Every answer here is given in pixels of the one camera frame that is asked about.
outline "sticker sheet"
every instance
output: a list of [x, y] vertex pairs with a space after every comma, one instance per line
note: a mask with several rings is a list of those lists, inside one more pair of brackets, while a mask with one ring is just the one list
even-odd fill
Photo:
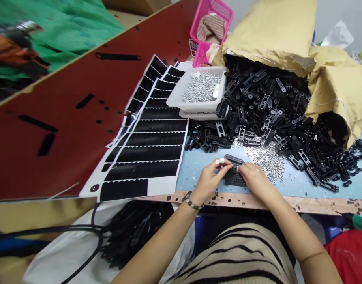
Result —
[[[108, 145], [80, 197], [97, 196], [103, 202], [175, 192], [189, 121], [166, 100], [184, 72], [158, 60], [154, 56], [148, 65], [128, 103], [131, 116]], [[153, 79], [149, 91], [145, 78]]]

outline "pink plastic basket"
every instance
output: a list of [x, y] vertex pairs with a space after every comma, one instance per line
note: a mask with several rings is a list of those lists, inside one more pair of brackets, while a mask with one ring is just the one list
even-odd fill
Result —
[[232, 9], [220, 0], [199, 0], [198, 9], [195, 13], [193, 25], [191, 26], [190, 30], [190, 37], [197, 43], [200, 43], [200, 41], [197, 39], [199, 22], [201, 21], [203, 16], [210, 13], [216, 13], [220, 18], [224, 20], [225, 31], [223, 35], [223, 40], [221, 42], [224, 42], [227, 37], [227, 32], [233, 18]]
[[204, 64], [208, 64], [206, 52], [210, 48], [211, 43], [200, 41], [197, 51], [195, 53], [193, 68], [203, 67]]

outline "woman's right hand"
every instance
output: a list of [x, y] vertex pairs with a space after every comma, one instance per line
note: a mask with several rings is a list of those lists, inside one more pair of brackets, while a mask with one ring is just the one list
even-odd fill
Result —
[[264, 203], [273, 200], [274, 197], [281, 196], [275, 186], [273, 186], [264, 171], [257, 165], [245, 163], [238, 168], [238, 172], [249, 189]]

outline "red board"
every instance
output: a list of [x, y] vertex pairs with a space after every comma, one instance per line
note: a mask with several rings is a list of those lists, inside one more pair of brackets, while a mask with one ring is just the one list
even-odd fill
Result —
[[[76, 183], [62, 196], [78, 195], [116, 136], [121, 112], [152, 55], [168, 64], [190, 55], [197, 5], [173, 4], [0, 106], [0, 200], [48, 198]], [[96, 52], [141, 60], [100, 60]], [[94, 98], [77, 109], [88, 94]], [[22, 120], [26, 116], [44, 125]], [[52, 146], [38, 156], [45, 137], [54, 137]]]

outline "kraft paper bag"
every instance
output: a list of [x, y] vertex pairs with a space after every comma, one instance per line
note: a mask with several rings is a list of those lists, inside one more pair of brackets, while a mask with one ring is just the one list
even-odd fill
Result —
[[260, 61], [306, 77], [315, 61], [309, 49], [317, 0], [258, 0], [222, 44], [212, 61], [224, 66], [225, 53]]
[[311, 47], [310, 56], [316, 66], [308, 78], [311, 100], [304, 115], [314, 122], [321, 113], [340, 115], [348, 131], [347, 150], [362, 132], [362, 65], [337, 47]]

